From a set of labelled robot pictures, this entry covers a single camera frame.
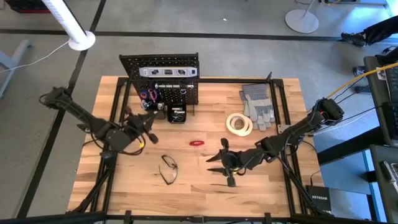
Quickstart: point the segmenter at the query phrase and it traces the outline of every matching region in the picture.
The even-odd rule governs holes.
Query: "gray floor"
[[[67,2],[82,26],[89,27],[99,1]],[[300,35],[289,30],[283,21],[287,11],[300,7],[293,1],[113,0],[107,2],[98,30]],[[313,11],[322,26],[311,35],[338,36],[343,30],[361,30],[386,17],[380,6],[326,8],[316,5]],[[37,23],[30,21],[30,24],[28,20],[33,17]],[[0,28],[61,29],[49,15],[19,15],[9,9],[0,11],[0,21]],[[12,54],[23,39],[29,39],[33,46],[23,63],[31,63],[67,41],[66,36],[0,34],[0,49]],[[264,77],[272,71],[276,78],[299,78],[306,107],[310,108],[317,99],[350,80],[353,77],[351,68],[361,65],[364,56],[379,53],[386,47],[388,45],[376,44],[360,49],[342,42],[97,37],[88,51],[73,97],[91,110],[101,76],[126,74],[118,60],[119,54],[199,52],[203,76]],[[67,85],[78,55],[64,47],[37,65],[19,69],[7,96],[0,101],[3,127],[0,131],[0,179],[4,180],[0,184],[0,218],[14,215],[55,116],[55,111],[44,108],[37,99],[53,86]],[[351,116],[373,107],[373,101],[369,95],[355,95],[341,105],[346,115]],[[77,123],[75,118],[65,116],[29,215],[65,211],[84,140],[84,134],[75,126]],[[316,141],[323,142],[322,138],[343,141],[376,125],[375,114],[369,113],[354,124],[317,136]],[[326,145],[317,144],[317,147],[322,150]],[[358,164],[359,158],[352,161],[354,163],[347,162],[346,167],[353,169],[346,173],[354,176],[361,171],[362,164]],[[357,184],[349,184],[348,177],[338,177],[332,172],[334,168],[322,167],[325,184],[356,191],[351,188]],[[367,190],[363,187],[357,192]]]

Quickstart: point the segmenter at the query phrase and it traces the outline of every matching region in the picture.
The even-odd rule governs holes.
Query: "person's foot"
[[[366,45],[366,40],[363,37],[362,34],[347,34],[347,33],[341,33],[341,38],[343,41],[353,44],[357,47],[364,47]]]

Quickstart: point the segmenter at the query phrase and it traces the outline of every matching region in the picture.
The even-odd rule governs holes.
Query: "eyeglasses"
[[[160,171],[160,165],[159,165],[159,173],[160,176],[162,176],[164,182],[167,185],[173,184],[175,179],[177,178],[178,175],[178,167],[177,167],[177,163],[174,161],[173,158],[171,158],[170,156],[167,155],[163,155],[162,156],[163,161],[167,164],[167,166],[169,166],[170,168],[172,168],[173,172],[173,180],[172,181],[167,181],[166,178],[164,177],[164,175],[162,174],[162,171]]]

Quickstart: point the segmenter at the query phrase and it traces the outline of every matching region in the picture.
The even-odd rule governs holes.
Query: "tool organizer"
[[[129,76],[132,85],[137,91],[155,89],[155,84],[169,86],[158,88],[162,100],[166,105],[183,103],[197,105],[198,82],[200,77],[199,54],[176,55],[120,55],[119,59]],[[187,78],[149,78],[140,76],[139,69],[143,67],[195,67],[197,76]],[[191,88],[174,86],[191,85]]]

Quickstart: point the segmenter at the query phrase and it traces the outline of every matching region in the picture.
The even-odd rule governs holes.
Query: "desk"
[[[382,67],[376,57],[365,57],[364,63],[366,71],[374,70],[376,67]],[[398,146],[398,141],[390,139],[389,137],[386,119],[383,115],[382,108],[380,107],[383,103],[389,102],[386,82],[379,80],[377,74],[369,75],[367,78],[380,126],[320,152],[318,154],[320,165],[325,165],[357,152],[361,152],[368,149],[372,144]]]
[[[108,119],[111,111],[118,77],[102,77],[93,115]],[[285,94],[292,123],[304,118],[307,113],[297,78],[284,79]],[[136,157],[119,155],[113,180],[109,214],[124,215],[131,210],[133,215],[203,215],[217,217],[289,217],[287,194],[281,164],[265,161],[248,170],[244,176],[236,176],[237,187],[226,185],[226,177],[207,171],[220,167],[220,163],[205,162],[221,148],[220,139],[229,140],[230,150],[246,150],[265,136],[277,134],[276,125],[266,132],[253,131],[249,136],[231,134],[225,125],[231,113],[243,113],[239,97],[241,84],[199,83],[199,105],[187,106],[187,122],[170,124],[167,120],[156,120],[152,129],[159,138],[158,144],[147,141],[144,152]],[[277,101],[282,124],[283,109],[279,90]],[[144,113],[139,106],[139,97],[131,87],[128,105],[135,113]],[[203,140],[204,146],[189,146],[190,141]],[[132,143],[127,151],[136,150]],[[72,195],[68,209],[75,208],[95,184],[100,149],[87,144],[81,153]],[[174,158],[178,164],[178,177],[174,184],[167,186],[159,175],[161,155]],[[304,185],[310,182],[311,174],[319,171],[317,154],[308,144],[301,144],[297,151]],[[323,185],[320,173],[314,175],[315,185]],[[99,203],[103,202],[100,193]],[[293,186],[296,212],[300,211],[299,198]]]
[[[386,161],[389,164],[398,162],[398,149],[387,146],[371,147],[372,160],[374,171],[376,174],[377,183],[379,184],[380,194],[383,201],[384,213],[386,214],[387,222],[398,222],[398,194],[394,186],[386,180],[379,163]]]

